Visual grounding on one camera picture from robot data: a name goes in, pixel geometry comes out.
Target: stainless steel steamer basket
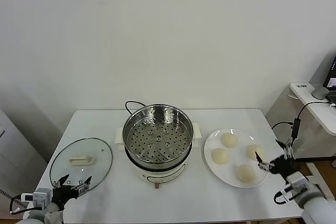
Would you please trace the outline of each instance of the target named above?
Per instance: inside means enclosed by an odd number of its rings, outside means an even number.
[[[190,153],[193,135],[188,116],[166,104],[152,104],[135,111],[122,131],[131,161],[153,172],[182,163]]]

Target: power cord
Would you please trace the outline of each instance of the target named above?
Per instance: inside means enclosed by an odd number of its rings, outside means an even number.
[[[292,197],[289,198],[288,200],[291,201],[291,200],[297,198],[298,196],[302,195],[305,191],[306,191],[306,190],[302,190],[302,191],[300,191],[299,193],[295,194],[294,196],[292,196]],[[283,205],[283,204],[286,204],[286,203],[287,203],[286,201],[277,201],[277,198],[280,197],[280,196],[282,196],[282,193],[281,193],[281,192],[277,192],[277,193],[274,195],[274,198],[273,198],[274,203],[277,204],[277,205]]]
[[[127,108],[127,104],[128,104],[128,103],[137,103],[137,104],[140,104],[140,105],[146,107],[146,105],[143,104],[142,102],[137,102],[137,101],[127,101],[127,102],[125,103],[125,108],[126,108],[126,110],[127,110],[130,114],[132,114],[132,112]]]
[[[22,212],[27,212],[27,211],[31,211],[31,210],[42,210],[42,208],[40,208],[40,207],[32,207],[32,208],[27,208],[27,209],[24,209],[24,210],[21,210],[21,211],[13,211],[13,202],[14,202],[15,199],[21,199],[21,194],[14,196],[10,200],[9,212],[10,212],[11,215],[18,215],[18,214],[21,214]]]
[[[298,116],[296,117],[297,119],[299,119],[301,113],[303,112],[303,110],[305,109],[306,106],[313,104],[313,103],[331,103],[331,102],[308,102],[305,106],[302,107],[302,109],[300,110]]]
[[[320,102],[320,101],[308,102],[307,104],[305,104],[305,105],[302,107],[302,109],[300,110],[298,116],[294,119],[294,122],[279,122],[279,123],[276,123],[276,124],[272,127],[272,130],[273,130],[277,125],[279,125],[279,124],[286,123],[286,124],[292,125],[292,133],[291,133],[292,142],[291,142],[291,146],[293,146],[294,140],[298,138],[298,134],[299,134],[300,123],[301,123],[300,115],[301,115],[301,113],[303,112],[303,110],[305,109],[305,107],[307,107],[308,105],[313,104],[313,103],[331,103],[331,104],[333,104],[332,102]]]
[[[279,124],[283,124],[283,123],[286,123],[286,124],[289,124],[289,125],[293,125],[292,122],[279,122],[279,123],[276,123],[275,125],[273,125],[272,130],[273,130],[276,126],[278,126]]]

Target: computer monitor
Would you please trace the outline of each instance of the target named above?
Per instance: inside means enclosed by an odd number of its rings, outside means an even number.
[[[323,86],[329,90],[336,90],[336,57],[334,58],[331,69]]]

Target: glass lid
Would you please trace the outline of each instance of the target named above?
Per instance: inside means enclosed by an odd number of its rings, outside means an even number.
[[[64,185],[78,185],[92,176],[90,190],[106,177],[112,165],[112,150],[98,138],[83,138],[65,147],[50,169],[50,182],[69,174]]]

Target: black cable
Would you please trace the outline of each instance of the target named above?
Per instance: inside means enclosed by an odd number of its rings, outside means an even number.
[[[302,109],[300,110],[298,116],[296,117],[297,119],[299,119],[301,113],[303,112],[303,110],[305,109],[306,106],[312,104],[312,103],[330,103],[330,102],[308,102],[305,106],[302,107]]]
[[[21,194],[14,196],[10,200],[9,212],[10,212],[11,215],[18,215],[18,214],[21,214],[22,212],[27,212],[27,211],[30,211],[30,210],[42,210],[42,208],[40,208],[40,207],[32,207],[32,208],[27,208],[27,209],[24,209],[24,210],[21,210],[21,211],[18,211],[18,212],[12,212],[13,211],[13,202],[14,202],[15,199],[21,199]]]
[[[27,209],[24,209],[24,210],[21,210],[21,211],[18,211],[18,212],[11,212],[10,214],[11,215],[18,215],[18,214],[21,214],[23,212],[27,212],[27,211],[31,211],[31,210],[42,210],[42,208],[40,208],[40,207],[32,207],[32,208],[27,208]]]
[[[11,198],[10,203],[9,203],[9,212],[13,211],[13,202],[15,199],[21,199],[21,194],[14,196]]]
[[[127,101],[127,102],[125,103],[125,108],[126,108],[126,110],[127,110],[130,114],[132,114],[132,112],[127,108],[127,104],[130,103],[130,102],[132,102],[132,103],[137,103],[137,104],[140,104],[140,105],[146,107],[146,105],[143,104],[142,102],[137,102],[137,101]]]
[[[279,125],[279,124],[283,124],[283,123],[287,123],[287,124],[289,124],[289,125],[293,125],[292,122],[279,122],[279,123],[276,123],[275,125],[273,125],[272,130],[273,130],[277,125]]]
[[[277,198],[278,198],[278,196],[275,194],[274,198],[273,198],[273,201],[274,201],[275,204],[277,204],[277,205],[283,205],[283,204],[286,203],[285,201],[278,202]]]

